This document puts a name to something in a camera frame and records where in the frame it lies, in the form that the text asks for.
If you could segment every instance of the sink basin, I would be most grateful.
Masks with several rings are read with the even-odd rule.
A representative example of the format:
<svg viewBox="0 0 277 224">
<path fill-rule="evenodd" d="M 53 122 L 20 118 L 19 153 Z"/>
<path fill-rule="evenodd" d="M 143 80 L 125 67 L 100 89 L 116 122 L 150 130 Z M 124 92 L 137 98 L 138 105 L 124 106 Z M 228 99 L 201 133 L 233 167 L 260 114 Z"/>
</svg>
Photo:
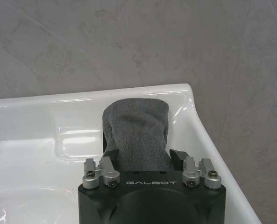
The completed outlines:
<svg viewBox="0 0 277 224">
<path fill-rule="evenodd" d="M 173 84 L 0 99 L 0 224 L 78 224 L 83 162 L 99 162 L 102 113 L 123 98 L 167 102 L 166 149 L 212 159 L 227 188 L 225 223 L 261 223 L 200 122 L 191 87 Z"/>
</svg>

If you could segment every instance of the gray towel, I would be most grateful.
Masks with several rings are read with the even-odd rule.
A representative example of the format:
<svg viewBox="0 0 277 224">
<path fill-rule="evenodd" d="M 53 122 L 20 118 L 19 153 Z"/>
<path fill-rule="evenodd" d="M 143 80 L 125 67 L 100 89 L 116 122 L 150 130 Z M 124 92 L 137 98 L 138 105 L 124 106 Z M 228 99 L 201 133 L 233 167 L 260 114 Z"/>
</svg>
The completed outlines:
<svg viewBox="0 0 277 224">
<path fill-rule="evenodd" d="M 173 170 L 165 151 L 168 104 L 159 99 L 118 100 L 103 112 L 105 151 L 118 149 L 118 170 Z"/>
</svg>

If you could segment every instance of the screw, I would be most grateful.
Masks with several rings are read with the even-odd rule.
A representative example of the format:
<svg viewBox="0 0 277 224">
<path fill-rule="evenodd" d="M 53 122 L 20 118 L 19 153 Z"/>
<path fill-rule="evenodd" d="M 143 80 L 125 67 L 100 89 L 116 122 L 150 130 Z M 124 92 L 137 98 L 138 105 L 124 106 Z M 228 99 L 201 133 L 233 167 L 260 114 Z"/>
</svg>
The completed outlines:
<svg viewBox="0 0 277 224">
<path fill-rule="evenodd" d="M 117 185 L 118 185 L 118 182 L 115 181 L 115 180 L 111 180 L 111 181 L 109 181 L 109 183 L 108 183 L 108 186 L 109 186 L 110 188 L 115 188 Z"/>
<path fill-rule="evenodd" d="M 187 181 L 186 185 L 189 188 L 195 188 L 196 187 L 196 182 L 194 180 L 189 180 L 189 181 Z"/>
<path fill-rule="evenodd" d="M 95 176 L 95 171 L 87 171 L 86 176 L 88 177 Z"/>
<path fill-rule="evenodd" d="M 218 176 L 218 173 L 217 173 L 217 171 L 215 171 L 215 170 L 210 170 L 209 172 L 208 172 L 208 175 L 211 177 L 211 176 L 215 176 L 215 177 L 217 177 Z"/>
</svg>

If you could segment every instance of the silver bracket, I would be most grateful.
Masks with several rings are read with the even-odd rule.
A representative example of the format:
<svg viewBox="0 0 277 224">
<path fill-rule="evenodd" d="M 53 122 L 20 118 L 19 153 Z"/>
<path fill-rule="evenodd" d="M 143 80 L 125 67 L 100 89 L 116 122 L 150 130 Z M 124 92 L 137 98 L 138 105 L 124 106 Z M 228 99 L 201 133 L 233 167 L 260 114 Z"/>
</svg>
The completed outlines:
<svg viewBox="0 0 277 224">
<path fill-rule="evenodd" d="M 187 156 L 183 161 L 182 182 L 189 188 L 195 188 L 199 185 L 199 178 L 205 179 L 204 184 L 210 189 L 221 188 L 221 177 L 215 171 L 210 159 L 202 159 L 199 167 L 195 167 L 193 157 Z"/>
<path fill-rule="evenodd" d="M 210 189 L 221 188 L 221 177 L 215 171 L 210 159 L 202 159 L 199 162 L 199 169 L 202 171 L 202 176 L 205 179 L 205 186 Z"/>
<path fill-rule="evenodd" d="M 193 157 L 187 156 L 183 161 L 182 182 L 189 188 L 194 188 L 199 184 L 200 173 L 195 169 Z"/>
<path fill-rule="evenodd" d="M 110 188 L 115 188 L 121 181 L 120 173 L 114 169 L 109 156 L 102 157 L 98 167 L 93 159 L 86 159 L 84 171 L 82 185 L 86 189 L 98 187 L 100 176 L 103 177 L 103 183 Z"/>
</svg>

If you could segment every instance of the gray wall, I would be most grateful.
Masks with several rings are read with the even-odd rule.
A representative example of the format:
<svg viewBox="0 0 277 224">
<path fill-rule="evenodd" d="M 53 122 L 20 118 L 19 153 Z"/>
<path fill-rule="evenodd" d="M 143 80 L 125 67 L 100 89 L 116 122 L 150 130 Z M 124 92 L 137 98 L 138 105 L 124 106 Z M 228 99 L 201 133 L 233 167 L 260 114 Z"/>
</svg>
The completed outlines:
<svg viewBox="0 0 277 224">
<path fill-rule="evenodd" d="M 0 0 L 0 98 L 173 83 L 277 223 L 277 0 Z"/>
</svg>

